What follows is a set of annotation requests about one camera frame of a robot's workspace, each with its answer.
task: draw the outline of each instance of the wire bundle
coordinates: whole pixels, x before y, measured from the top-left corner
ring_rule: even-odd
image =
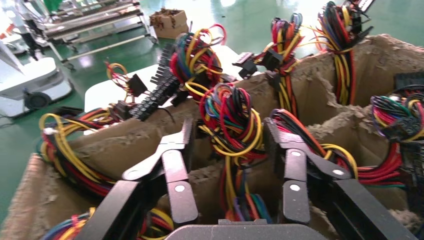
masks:
[[[357,4],[346,1],[342,6],[337,6],[329,1],[324,11],[318,14],[318,22],[321,29],[307,27],[316,35],[314,42],[320,51],[324,51],[321,44],[327,45],[327,51],[334,53],[334,66],[337,77],[336,100],[339,104],[349,105],[355,102],[356,72],[354,67],[354,54],[352,48],[359,43],[371,31],[372,26],[363,32],[358,29],[364,22],[354,23],[354,19],[360,20],[360,15],[366,16]]]
[[[334,144],[319,144],[303,124],[285,109],[274,109],[270,118],[280,131],[299,135],[317,155],[350,171],[361,184],[369,187],[404,187],[397,171],[402,164],[398,144],[391,144],[387,156],[378,166],[358,167],[354,157],[344,148]]]
[[[112,107],[98,108],[78,117],[44,114],[39,120],[41,141],[37,147],[38,153],[72,185],[103,198],[115,181],[83,163],[71,149],[68,138],[74,133],[96,131],[119,121]]]
[[[302,14],[293,13],[290,22],[275,18],[271,23],[272,48],[282,56],[280,67],[277,69],[281,81],[277,90],[279,104],[282,109],[287,109],[296,117],[298,117],[298,106],[290,72],[297,64],[294,50],[304,38],[299,31],[302,21]]]
[[[213,149],[225,158],[220,180],[225,218],[232,221],[264,218],[271,223],[264,201],[250,193],[246,182],[247,169],[265,161],[262,121],[252,108],[251,96],[231,83],[218,83],[211,89],[195,82],[186,82],[185,86],[201,97],[199,110],[204,125],[199,128],[211,137]]]
[[[406,97],[373,96],[372,121],[375,128],[394,142],[419,140],[424,134],[423,100],[422,93],[412,93]]]
[[[125,98],[123,99],[123,101],[126,102],[127,98],[130,97],[131,103],[134,103],[136,101],[136,98],[134,97],[127,83],[127,81],[130,79],[127,76],[128,74],[127,69],[119,63],[106,62],[106,66],[107,66],[106,74],[109,80],[112,80],[113,83],[115,83],[118,87],[120,87],[121,89],[125,91]]]
[[[50,229],[41,240],[73,240],[86,222],[92,217],[95,208],[91,207],[89,212],[81,215],[73,215],[71,219],[65,220]],[[143,221],[137,240],[164,240],[173,230],[172,219],[164,212],[153,208],[149,215],[150,221]]]
[[[358,168],[354,157],[344,148],[334,144],[320,144],[306,127],[289,111],[274,109],[270,116],[278,129],[284,133],[299,135],[315,154],[350,171],[358,179]]]
[[[213,38],[210,29],[216,27],[222,29],[222,37]],[[210,39],[210,42],[204,42],[201,37]],[[223,70],[220,60],[211,47],[218,44],[224,45],[226,39],[226,30],[217,23],[210,28],[202,28],[196,33],[189,32],[179,36],[175,44],[175,53],[169,62],[172,73],[182,85],[186,82],[195,82],[208,89],[213,88],[221,82],[220,75]],[[189,94],[196,101],[200,99],[196,94],[191,92]]]

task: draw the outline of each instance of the cardboard box in background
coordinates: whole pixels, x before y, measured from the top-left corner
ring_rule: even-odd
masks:
[[[181,33],[187,33],[187,16],[184,10],[162,8],[149,16],[158,38],[176,39]]]

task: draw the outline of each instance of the metal rack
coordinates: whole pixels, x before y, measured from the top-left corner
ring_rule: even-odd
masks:
[[[57,58],[68,69],[74,69],[73,64],[69,62],[71,60],[80,58],[82,56],[98,53],[145,37],[149,38],[149,40],[153,44],[156,44],[158,42],[156,33],[152,28],[149,27],[142,11],[142,8],[140,7],[140,3],[138,1],[106,0],[101,1],[99,3],[111,4],[97,6],[97,8],[94,9],[91,5],[91,8],[83,6],[80,8],[73,8],[67,11],[61,11],[55,15],[55,17],[57,18],[56,20],[52,21],[52,23],[44,24],[45,30],[43,31],[43,33],[44,36],[48,39],[48,45],[51,47]],[[101,32],[92,31],[96,28],[104,28],[106,26],[111,27],[106,30],[102,30]],[[76,52],[77,48],[75,44],[77,43],[91,41],[108,35],[127,31],[133,28],[145,28],[146,33],[91,51],[72,55],[68,58],[62,57],[54,45],[55,41],[62,40],[66,45],[70,46],[74,50],[74,52]],[[67,40],[68,37],[83,32],[89,32],[89,36]]]

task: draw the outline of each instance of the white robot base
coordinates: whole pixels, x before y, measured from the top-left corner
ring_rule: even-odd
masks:
[[[41,109],[72,92],[72,84],[51,57],[23,66],[23,74],[6,71],[0,80],[0,113],[9,118]]]

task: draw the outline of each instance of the cardboard divider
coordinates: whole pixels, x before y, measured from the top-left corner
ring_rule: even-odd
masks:
[[[293,90],[299,105],[300,120],[308,126],[320,143],[333,143],[348,150],[359,166],[379,164],[387,153],[388,143],[377,135],[372,126],[369,104],[372,95],[386,94],[393,88],[393,73],[418,71],[424,67],[423,49],[393,39],[387,35],[368,37],[354,49],[359,106],[341,106],[333,93],[335,75],[330,53],[303,59],[292,73]],[[277,108],[273,89],[263,74],[238,83],[251,96],[261,118]],[[187,117],[199,117],[198,106],[191,100],[178,108],[168,108],[176,120],[173,124],[163,111],[154,113],[146,122],[135,119],[82,136],[71,142],[78,157],[94,169],[120,179],[121,173],[144,160],[156,150],[162,136],[181,129]],[[189,174],[200,222],[213,224],[222,218],[219,205],[219,178],[222,163],[209,160],[208,139],[195,143],[193,170]],[[260,194],[269,211],[277,212],[281,182],[272,174],[270,161],[252,169],[248,174],[251,192]],[[388,209],[407,208],[400,189],[370,189]],[[54,225],[70,216],[86,212],[98,202],[79,194],[65,183],[51,166],[32,156],[13,198],[9,214],[3,223],[0,239],[39,239]],[[158,206],[169,208],[166,196]],[[337,239],[323,213],[311,208],[311,227],[328,239]]]

